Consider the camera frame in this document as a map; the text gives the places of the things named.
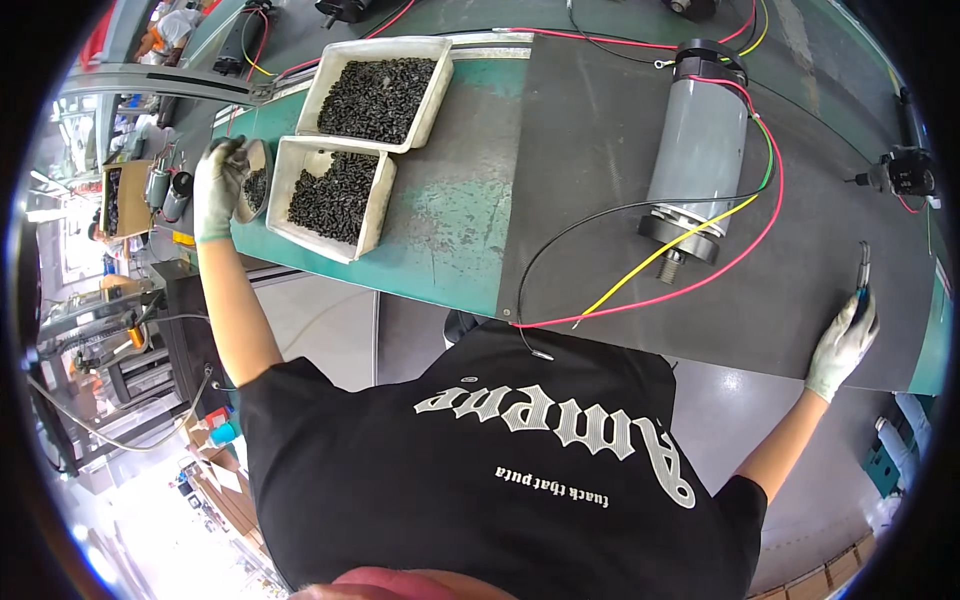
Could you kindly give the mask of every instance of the work glove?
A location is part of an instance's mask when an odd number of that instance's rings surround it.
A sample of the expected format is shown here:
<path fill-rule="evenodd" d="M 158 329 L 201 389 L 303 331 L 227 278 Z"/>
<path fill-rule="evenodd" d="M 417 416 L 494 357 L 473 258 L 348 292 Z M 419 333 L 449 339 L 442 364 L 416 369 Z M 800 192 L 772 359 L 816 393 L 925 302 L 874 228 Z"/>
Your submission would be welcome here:
<path fill-rule="evenodd" d="M 840 314 L 827 327 L 820 343 L 813 350 L 810 370 L 804 387 L 829 403 L 837 389 L 860 364 L 864 354 L 880 331 L 874 295 L 867 289 L 867 309 L 855 324 L 853 313 L 858 302 L 857 294 L 847 300 Z"/>
<path fill-rule="evenodd" d="M 250 173 L 247 139 L 218 137 L 204 151 L 193 177 L 193 237 L 198 244 L 230 237 L 230 217 Z"/>

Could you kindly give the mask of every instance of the threaded bolt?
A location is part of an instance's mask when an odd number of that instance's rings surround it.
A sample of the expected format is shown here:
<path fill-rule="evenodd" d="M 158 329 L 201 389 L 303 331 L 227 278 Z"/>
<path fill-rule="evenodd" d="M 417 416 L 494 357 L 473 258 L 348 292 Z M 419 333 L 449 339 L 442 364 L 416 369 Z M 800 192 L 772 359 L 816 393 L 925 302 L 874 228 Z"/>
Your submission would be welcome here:
<path fill-rule="evenodd" d="M 663 262 L 660 264 L 660 271 L 657 273 L 657 279 L 666 283 L 667 285 L 673 285 L 674 279 L 677 278 L 677 271 L 680 269 L 680 266 L 684 264 L 686 257 L 671 249 L 663 256 Z"/>

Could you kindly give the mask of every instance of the black t-shirt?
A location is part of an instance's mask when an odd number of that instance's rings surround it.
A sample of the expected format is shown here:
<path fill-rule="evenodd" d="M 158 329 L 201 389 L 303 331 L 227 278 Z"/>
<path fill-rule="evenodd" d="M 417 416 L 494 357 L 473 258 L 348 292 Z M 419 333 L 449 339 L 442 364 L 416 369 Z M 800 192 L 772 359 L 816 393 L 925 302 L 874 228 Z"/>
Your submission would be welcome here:
<path fill-rule="evenodd" d="M 527 338 L 556 360 L 491 321 L 413 381 L 352 394 L 300 358 L 241 389 L 260 529 L 291 588 L 372 565 L 520 600 L 746 595 L 766 496 L 738 476 L 707 494 L 668 432 L 666 361 Z"/>

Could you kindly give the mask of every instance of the black rubber mat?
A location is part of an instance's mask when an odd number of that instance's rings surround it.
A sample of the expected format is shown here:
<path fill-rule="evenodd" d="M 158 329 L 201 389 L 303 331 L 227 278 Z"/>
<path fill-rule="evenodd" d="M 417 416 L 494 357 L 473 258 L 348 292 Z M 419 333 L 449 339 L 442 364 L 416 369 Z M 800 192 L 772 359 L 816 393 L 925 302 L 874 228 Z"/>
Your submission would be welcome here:
<path fill-rule="evenodd" d="M 527 72 L 513 209 L 497 305 L 516 315 L 516 287 L 530 256 L 557 231 L 611 206 L 644 200 L 660 144 L 669 69 L 612 57 L 588 43 L 538 37 Z M 773 229 L 712 283 L 666 302 L 551 328 L 747 371 L 805 376 L 821 332 L 855 285 L 860 249 L 873 247 L 871 285 L 883 327 L 848 383 L 903 390 L 924 339 L 933 281 L 926 219 L 896 198 L 844 183 L 867 167 L 815 118 L 758 85 L 757 111 L 780 144 L 786 192 Z M 740 192 L 756 189 L 766 144 L 748 126 Z M 604 307 L 647 300 L 714 273 L 766 225 L 777 187 L 731 218 L 714 267 L 688 259 L 675 285 L 659 262 Z M 660 245 L 636 235 L 645 209 L 594 220 L 538 259 L 524 288 L 522 319 L 579 314 Z"/>

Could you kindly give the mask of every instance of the gray cylindrical motor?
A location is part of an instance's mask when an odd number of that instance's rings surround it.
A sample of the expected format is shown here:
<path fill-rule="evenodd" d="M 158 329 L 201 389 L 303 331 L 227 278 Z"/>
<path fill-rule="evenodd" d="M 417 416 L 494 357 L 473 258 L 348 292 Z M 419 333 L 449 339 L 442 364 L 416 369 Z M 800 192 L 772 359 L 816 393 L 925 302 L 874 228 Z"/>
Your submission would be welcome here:
<path fill-rule="evenodd" d="M 749 111 L 736 89 L 690 79 L 722 79 L 747 85 L 739 56 L 716 42 L 693 39 L 677 50 L 660 151 L 647 200 L 726 198 L 736 195 L 743 163 Z M 637 232 L 664 244 L 729 210 L 735 201 L 695 204 L 654 204 L 640 219 Z M 686 256 L 713 264 L 719 247 L 712 238 L 727 233 L 730 219 L 687 237 L 667 251 L 658 277 L 673 278 Z"/>

